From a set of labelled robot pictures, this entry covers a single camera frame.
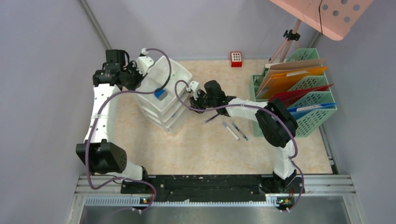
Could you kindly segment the dark purple pen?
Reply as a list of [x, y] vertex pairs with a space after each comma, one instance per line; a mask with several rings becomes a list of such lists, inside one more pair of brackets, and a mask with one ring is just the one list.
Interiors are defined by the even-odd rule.
[[207, 123], [209, 123], [210, 121], [212, 121], [212, 120], [214, 120], [216, 117], [218, 117], [219, 115], [218, 114], [216, 114], [216, 115], [214, 115], [213, 117], [211, 117], [211, 118], [209, 118], [209, 119], [207, 119], [207, 120], [205, 120], [204, 121], [204, 124], [207, 124]]

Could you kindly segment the white blue pen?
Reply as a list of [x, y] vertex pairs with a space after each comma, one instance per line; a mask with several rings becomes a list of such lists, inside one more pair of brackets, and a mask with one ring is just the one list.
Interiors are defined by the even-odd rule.
[[226, 122], [222, 122], [223, 126], [228, 130], [228, 132], [237, 140], [239, 141], [240, 138], [236, 135], [236, 133], [228, 126]]

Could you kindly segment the blue clear gel pen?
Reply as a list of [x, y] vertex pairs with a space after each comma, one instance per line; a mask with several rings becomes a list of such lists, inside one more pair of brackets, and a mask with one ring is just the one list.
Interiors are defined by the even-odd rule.
[[243, 131], [240, 130], [240, 128], [234, 123], [232, 122], [232, 126], [236, 129], [236, 131], [246, 140], [248, 141], [248, 137], [243, 133]]

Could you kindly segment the white plastic drawer organizer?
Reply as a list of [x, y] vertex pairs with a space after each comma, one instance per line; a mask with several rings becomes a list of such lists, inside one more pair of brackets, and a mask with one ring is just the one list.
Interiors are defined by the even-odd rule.
[[140, 87], [136, 89], [141, 92], [151, 92], [160, 88], [166, 82], [169, 75], [169, 68], [171, 68], [170, 80], [164, 87], [168, 95], [164, 100], [158, 100], [154, 94], [136, 94], [134, 98], [148, 121], [167, 133], [176, 134], [180, 131], [186, 119], [187, 108], [175, 96], [175, 83], [178, 80], [184, 80], [190, 83], [192, 81], [192, 74], [178, 62], [170, 59], [170, 63], [171, 66], [168, 65], [165, 56], [160, 57], [148, 70]]

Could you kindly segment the orange folder binder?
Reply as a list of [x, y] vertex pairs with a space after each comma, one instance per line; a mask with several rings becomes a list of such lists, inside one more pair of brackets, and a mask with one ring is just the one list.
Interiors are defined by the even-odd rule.
[[269, 99], [276, 93], [289, 90], [297, 82], [306, 76], [320, 76], [328, 69], [327, 66], [291, 70], [286, 72], [272, 73], [269, 79], [257, 91], [256, 97]]

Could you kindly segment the red plastic folder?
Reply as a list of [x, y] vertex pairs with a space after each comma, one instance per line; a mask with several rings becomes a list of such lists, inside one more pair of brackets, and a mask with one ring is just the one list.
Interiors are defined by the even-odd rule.
[[278, 99], [286, 107], [289, 107], [293, 103], [297, 102], [299, 99], [301, 99], [306, 94], [308, 94], [308, 93], [310, 93], [312, 91], [327, 91], [332, 86], [333, 86], [333, 84], [328, 84], [328, 85], [322, 85], [322, 86], [313, 87], [313, 88], [300, 89], [300, 90], [287, 91], [287, 92], [280, 92], [280, 93], [276, 93], [274, 96], [272, 96], [269, 99], [269, 101], [272, 102], [273, 100]]

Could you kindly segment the green plastic file rack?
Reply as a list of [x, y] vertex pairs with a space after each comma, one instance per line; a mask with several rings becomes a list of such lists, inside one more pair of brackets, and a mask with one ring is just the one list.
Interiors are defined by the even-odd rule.
[[[295, 52], [287, 59], [286, 62], [301, 61], [308, 59], [319, 59], [319, 55], [316, 48], [303, 48], [297, 49]], [[252, 76], [249, 83], [249, 95], [251, 101], [264, 102], [266, 99], [255, 98], [259, 87], [253, 87], [251, 82]], [[323, 73], [320, 76], [306, 76], [302, 78], [301, 81], [297, 82], [288, 91], [300, 90], [318, 87], [322, 85], [328, 85], [326, 75]], [[312, 91], [306, 94], [304, 97], [299, 99], [297, 102], [293, 103], [288, 107], [300, 107], [309, 106], [322, 103], [335, 103], [332, 92], [330, 88], [327, 91]], [[298, 129], [296, 130], [296, 137], [304, 138], [308, 137], [313, 131], [315, 131], [321, 124], [323, 124], [332, 114], [337, 110], [337, 106], [332, 109], [317, 109], [309, 112], [302, 118], [296, 120], [298, 123]], [[263, 133], [258, 126], [257, 122], [253, 122], [253, 130], [255, 137], [263, 137]]]

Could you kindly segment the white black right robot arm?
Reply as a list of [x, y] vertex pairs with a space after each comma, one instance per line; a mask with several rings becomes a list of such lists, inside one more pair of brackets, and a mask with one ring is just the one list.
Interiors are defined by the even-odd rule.
[[192, 94], [189, 109], [197, 113], [216, 111], [226, 117], [244, 118], [256, 122], [266, 141], [275, 148], [274, 187], [279, 192], [287, 192], [293, 185], [297, 171], [293, 162], [298, 154], [295, 140], [297, 121], [279, 100], [256, 102], [228, 96], [220, 84], [211, 80], [204, 89], [192, 81], [186, 90]]

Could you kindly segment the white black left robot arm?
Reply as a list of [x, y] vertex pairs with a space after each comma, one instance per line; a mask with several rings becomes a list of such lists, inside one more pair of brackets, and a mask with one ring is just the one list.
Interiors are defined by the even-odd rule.
[[130, 178], [139, 193], [149, 189], [144, 168], [128, 161], [124, 149], [115, 144], [114, 127], [118, 96], [123, 88], [135, 90], [153, 65], [144, 50], [135, 61], [128, 61], [124, 50], [106, 50], [106, 61], [92, 76], [94, 104], [91, 122], [84, 142], [76, 145], [76, 153], [88, 167], [88, 173]]

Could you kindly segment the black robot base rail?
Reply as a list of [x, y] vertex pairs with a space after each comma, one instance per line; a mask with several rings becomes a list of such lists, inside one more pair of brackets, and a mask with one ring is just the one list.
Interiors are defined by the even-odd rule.
[[245, 196], [264, 194], [299, 193], [304, 189], [303, 179], [296, 174], [285, 180], [269, 175], [156, 175], [145, 176], [147, 186], [137, 182], [123, 181], [122, 194], [150, 193], [156, 189], [157, 197], [166, 201], [170, 196], [203, 198], [207, 196]]

